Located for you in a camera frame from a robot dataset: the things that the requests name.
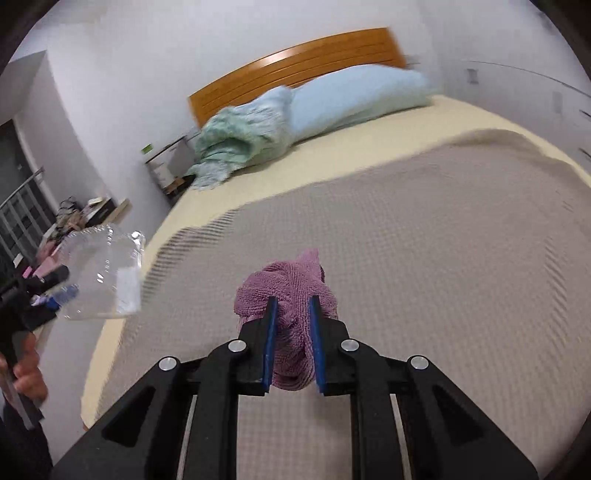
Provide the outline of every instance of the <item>white wall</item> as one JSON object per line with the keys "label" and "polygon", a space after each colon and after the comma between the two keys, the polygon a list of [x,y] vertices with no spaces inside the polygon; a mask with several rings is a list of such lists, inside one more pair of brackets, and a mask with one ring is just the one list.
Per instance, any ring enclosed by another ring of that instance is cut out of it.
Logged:
{"label": "white wall", "polygon": [[82,204],[109,195],[68,120],[47,56],[43,56],[14,121],[33,169],[45,167],[44,184],[57,203],[71,195]]}
{"label": "white wall", "polygon": [[132,200],[129,221],[150,236],[168,206],[140,149],[193,127],[189,95],[274,51],[384,26],[439,83],[416,0],[60,0],[16,56],[48,50],[82,146],[113,193]]}
{"label": "white wall", "polygon": [[462,98],[465,68],[478,69],[482,62],[536,72],[591,94],[576,55],[530,0],[417,1],[434,38],[447,93]]}
{"label": "white wall", "polygon": [[21,109],[44,53],[34,53],[8,63],[0,75],[0,125]]}
{"label": "white wall", "polygon": [[[514,121],[591,171],[591,80],[529,0],[418,0],[445,92]],[[466,69],[477,70],[478,84]]]}

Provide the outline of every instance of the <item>blue gripper pad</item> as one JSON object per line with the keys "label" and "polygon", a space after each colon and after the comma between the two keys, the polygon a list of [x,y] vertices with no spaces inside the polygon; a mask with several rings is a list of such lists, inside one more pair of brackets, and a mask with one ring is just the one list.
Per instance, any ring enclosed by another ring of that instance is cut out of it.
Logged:
{"label": "blue gripper pad", "polygon": [[324,376],[324,351],[322,350],[322,339],[320,338],[320,325],[316,309],[316,300],[312,297],[308,301],[308,312],[310,313],[310,338],[312,338],[312,353],[314,356],[314,371],[316,372],[316,384],[320,393],[324,393],[326,378]]}
{"label": "blue gripper pad", "polygon": [[269,392],[273,382],[273,363],[275,361],[275,336],[277,334],[277,314],[279,312],[279,303],[276,297],[269,297],[267,309],[271,308],[271,317],[269,318],[269,328],[267,330],[267,341],[265,342],[265,356],[262,370],[262,384],[265,392]]}

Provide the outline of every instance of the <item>sleeve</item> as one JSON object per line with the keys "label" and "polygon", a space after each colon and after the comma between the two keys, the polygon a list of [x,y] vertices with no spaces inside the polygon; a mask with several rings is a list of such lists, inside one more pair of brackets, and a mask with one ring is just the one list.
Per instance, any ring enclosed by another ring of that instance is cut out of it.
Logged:
{"label": "sleeve", "polygon": [[14,478],[47,480],[53,463],[40,424],[27,430],[18,413],[7,402],[0,420],[0,465],[2,471],[17,472]]}

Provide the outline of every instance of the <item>pink towel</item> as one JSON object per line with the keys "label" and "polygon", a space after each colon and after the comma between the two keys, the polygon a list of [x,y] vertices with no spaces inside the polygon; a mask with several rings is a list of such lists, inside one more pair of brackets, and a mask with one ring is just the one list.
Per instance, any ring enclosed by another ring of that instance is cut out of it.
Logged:
{"label": "pink towel", "polygon": [[314,379],[308,300],[320,297],[324,314],[337,318],[336,298],[324,284],[318,250],[310,249],[295,261],[273,262],[250,275],[236,292],[234,312],[239,327],[261,318],[269,297],[277,297],[279,318],[275,340],[273,385],[283,390],[300,390]]}

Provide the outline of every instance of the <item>light blue pillow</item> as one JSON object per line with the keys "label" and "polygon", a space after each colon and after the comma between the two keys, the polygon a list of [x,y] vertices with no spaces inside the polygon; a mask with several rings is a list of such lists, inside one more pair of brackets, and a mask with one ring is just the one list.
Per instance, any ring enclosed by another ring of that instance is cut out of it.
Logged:
{"label": "light blue pillow", "polygon": [[370,64],[328,73],[294,90],[290,121],[294,139],[429,105],[430,92],[427,79],[413,70]]}

